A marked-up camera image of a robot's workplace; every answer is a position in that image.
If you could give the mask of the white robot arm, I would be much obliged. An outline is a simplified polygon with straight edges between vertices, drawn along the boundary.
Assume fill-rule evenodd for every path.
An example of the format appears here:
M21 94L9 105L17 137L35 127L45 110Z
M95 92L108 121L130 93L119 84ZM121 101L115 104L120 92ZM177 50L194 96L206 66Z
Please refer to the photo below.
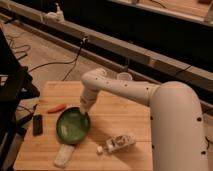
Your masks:
M107 91L150 108L153 171L210 171L201 104L188 85L111 79L102 68L82 76L80 110L90 111Z

